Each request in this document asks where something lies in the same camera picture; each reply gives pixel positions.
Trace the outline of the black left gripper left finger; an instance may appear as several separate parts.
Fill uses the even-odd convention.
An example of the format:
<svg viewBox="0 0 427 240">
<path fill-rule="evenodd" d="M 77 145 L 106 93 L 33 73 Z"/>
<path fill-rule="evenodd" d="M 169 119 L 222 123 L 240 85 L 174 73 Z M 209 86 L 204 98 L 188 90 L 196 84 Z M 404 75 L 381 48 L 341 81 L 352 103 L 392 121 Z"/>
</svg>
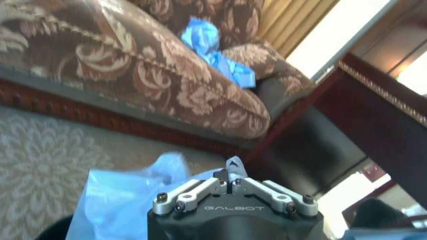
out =
<svg viewBox="0 0 427 240">
<path fill-rule="evenodd" d="M 197 209 L 198 202 L 209 195 L 228 192 L 229 173 L 220 169 L 205 180 L 189 179 L 170 190 L 162 190 L 151 200 L 151 213 L 157 216 L 184 216 Z"/>
</svg>

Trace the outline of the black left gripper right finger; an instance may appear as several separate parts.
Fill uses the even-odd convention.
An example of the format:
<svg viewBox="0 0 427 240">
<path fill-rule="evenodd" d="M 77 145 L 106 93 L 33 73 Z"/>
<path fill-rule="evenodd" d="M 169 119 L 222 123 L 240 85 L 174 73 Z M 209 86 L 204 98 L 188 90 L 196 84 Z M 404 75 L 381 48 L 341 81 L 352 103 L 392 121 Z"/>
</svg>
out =
<svg viewBox="0 0 427 240">
<path fill-rule="evenodd" d="M 253 195 L 268 203 L 278 213 L 305 217 L 314 217 L 318 213 L 317 202 L 306 195 L 301 195 L 270 180 L 256 181 L 248 177 L 240 160 L 228 162 L 228 179 L 233 194 Z"/>
</svg>

